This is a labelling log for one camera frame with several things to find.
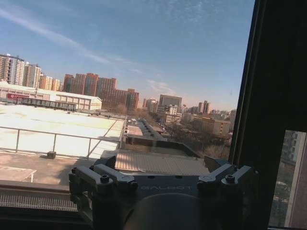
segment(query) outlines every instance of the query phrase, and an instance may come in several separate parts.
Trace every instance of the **corrugated metal roof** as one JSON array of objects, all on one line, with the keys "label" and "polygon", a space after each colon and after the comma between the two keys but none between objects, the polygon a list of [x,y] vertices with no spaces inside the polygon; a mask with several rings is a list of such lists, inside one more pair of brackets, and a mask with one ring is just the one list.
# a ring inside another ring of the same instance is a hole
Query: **corrugated metal roof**
[{"label": "corrugated metal roof", "polygon": [[118,153],[115,168],[122,171],[161,173],[173,175],[204,175],[209,171],[201,161],[193,157],[182,157],[156,153]]}]

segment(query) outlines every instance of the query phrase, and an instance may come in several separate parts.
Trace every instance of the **low building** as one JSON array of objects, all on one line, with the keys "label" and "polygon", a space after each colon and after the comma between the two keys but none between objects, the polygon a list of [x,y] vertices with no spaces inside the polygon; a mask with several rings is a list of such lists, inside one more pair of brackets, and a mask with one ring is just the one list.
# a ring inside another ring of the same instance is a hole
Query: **low building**
[{"label": "low building", "polygon": [[165,114],[164,123],[180,123],[181,114]]},{"label": "low building", "polygon": [[194,122],[200,130],[207,131],[217,136],[226,136],[229,133],[229,121],[215,120],[209,117],[200,117],[195,118]]},{"label": "low building", "polygon": [[101,109],[101,99],[98,97],[74,94],[69,92],[58,92],[31,87],[11,85],[0,81],[0,100],[16,101],[17,98],[29,97],[53,102],[66,102],[76,104],[76,109],[96,110]]}]

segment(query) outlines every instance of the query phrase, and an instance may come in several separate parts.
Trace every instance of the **white building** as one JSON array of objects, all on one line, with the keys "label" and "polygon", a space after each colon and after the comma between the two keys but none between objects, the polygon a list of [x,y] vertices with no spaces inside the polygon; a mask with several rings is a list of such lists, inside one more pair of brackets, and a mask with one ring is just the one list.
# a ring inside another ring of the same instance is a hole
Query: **white building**
[{"label": "white building", "polygon": [[0,55],[0,79],[9,84],[23,85],[24,60],[10,54]]},{"label": "white building", "polygon": [[101,99],[98,97],[11,85],[6,81],[0,81],[0,101],[14,102],[18,97],[29,97],[46,101],[71,103],[76,104],[76,109],[84,110],[101,109],[102,105]]},{"label": "white building", "polygon": [[30,65],[30,85],[29,87],[38,88],[40,76],[42,75],[42,69],[38,65]]}]

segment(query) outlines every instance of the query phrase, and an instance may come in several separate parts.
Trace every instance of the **window frame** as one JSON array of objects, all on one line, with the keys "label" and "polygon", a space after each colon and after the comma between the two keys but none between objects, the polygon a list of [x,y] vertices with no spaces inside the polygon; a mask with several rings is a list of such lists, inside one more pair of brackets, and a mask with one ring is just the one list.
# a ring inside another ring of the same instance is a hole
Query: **window frame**
[{"label": "window frame", "polygon": [[[285,131],[307,131],[306,10],[304,0],[255,2],[229,155],[260,175],[258,203],[243,229],[268,228]],[[291,109],[278,113],[284,108]]]}]

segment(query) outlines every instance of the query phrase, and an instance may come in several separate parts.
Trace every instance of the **building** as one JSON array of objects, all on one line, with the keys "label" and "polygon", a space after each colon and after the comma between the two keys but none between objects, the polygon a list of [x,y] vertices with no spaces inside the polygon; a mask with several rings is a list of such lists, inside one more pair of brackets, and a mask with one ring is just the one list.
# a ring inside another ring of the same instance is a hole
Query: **building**
[{"label": "building", "polygon": [[144,98],[144,100],[143,100],[143,106],[142,107],[143,108],[147,107],[147,99],[146,98]]},{"label": "building", "polygon": [[297,156],[303,151],[306,133],[286,130],[283,139],[281,163],[294,171]]},{"label": "building", "polygon": [[194,106],[191,108],[191,113],[192,114],[197,114],[198,113],[198,106]]},{"label": "building", "polygon": [[0,79],[13,85],[23,85],[24,60],[10,54],[0,54]]},{"label": "building", "polygon": [[229,133],[229,121],[215,120],[208,117],[199,117],[195,118],[194,122],[196,123],[196,126],[199,127],[199,130],[203,130],[217,136],[226,136]]},{"label": "building", "polygon": [[198,117],[197,115],[185,112],[185,113],[182,114],[181,123],[183,123],[183,124],[191,123],[197,117]]},{"label": "building", "polygon": [[63,83],[63,90],[64,92],[71,92],[71,86],[72,86],[72,81],[74,77],[71,74],[65,74],[64,77],[64,83]]},{"label": "building", "polygon": [[204,110],[204,102],[199,102],[198,103],[198,112],[203,113]]},{"label": "building", "polygon": [[38,66],[38,64],[30,65],[30,68],[31,75],[30,84],[28,85],[28,87],[38,88],[40,83],[40,77],[42,75],[42,69]]},{"label": "building", "polygon": [[96,96],[98,74],[87,73],[85,77],[84,95]]},{"label": "building", "polygon": [[181,121],[181,114],[174,114],[174,115],[170,115],[170,114],[166,114],[165,115],[165,119],[164,119],[164,123],[180,123]]},{"label": "building", "polygon": [[9,102],[10,98],[13,98],[12,102],[15,102],[18,97],[76,104],[76,109],[85,110],[101,109],[102,105],[101,99],[98,97],[10,85],[5,81],[0,81],[0,101]]},{"label": "building", "polygon": [[61,85],[61,82],[59,81],[59,79],[52,79],[51,90],[60,91],[60,85]]},{"label": "building", "polygon": [[39,88],[44,89],[44,90],[51,90],[52,89],[52,81],[53,78],[46,76],[46,75],[41,75],[40,81],[39,81]]},{"label": "building", "polygon": [[175,104],[178,106],[178,108],[181,108],[181,102],[182,98],[181,97],[174,97],[174,96],[169,96],[169,95],[160,95],[160,100],[159,100],[159,106],[164,106],[164,105],[169,105],[169,104]]},{"label": "building", "polygon": [[127,111],[133,111],[138,108],[139,93],[134,89],[128,89],[126,107]]},{"label": "building", "polygon": [[85,74],[77,73],[76,78],[72,80],[70,92],[76,94],[84,94],[85,79]]},{"label": "building", "polygon": [[203,113],[204,114],[209,114],[211,112],[211,103],[208,101],[204,101],[203,105]]},{"label": "building", "polygon": [[103,83],[103,79],[102,78],[98,78],[97,87],[96,87],[96,97],[101,97],[102,83]]},{"label": "building", "polygon": [[31,81],[31,65],[29,62],[26,62],[24,65],[24,79],[23,79],[23,86],[30,87]]},{"label": "building", "polygon": [[158,102],[156,99],[154,99],[153,97],[144,101],[144,103],[146,104],[146,107],[147,107],[147,110],[150,112],[150,113],[154,113],[156,114],[157,113],[157,110],[158,110]]},{"label": "building", "polygon": [[102,78],[101,100],[104,108],[114,108],[120,104],[124,105],[128,111],[134,110],[138,106],[139,93],[134,89],[116,89],[117,80],[115,78]]},{"label": "building", "polygon": [[176,104],[170,104],[165,106],[165,114],[176,115],[178,111],[178,106]]},{"label": "building", "polygon": [[116,90],[116,78],[102,78],[101,83],[102,92],[100,98],[104,108],[112,108],[119,104],[124,104],[126,106],[127,94],[125,94],[124,91]]},{"label": "building", "polygon": [[234,131],[235,127],[235,119],[236,119],[236,109],[230,111],[229,121],[230,121],[230,131]]}]

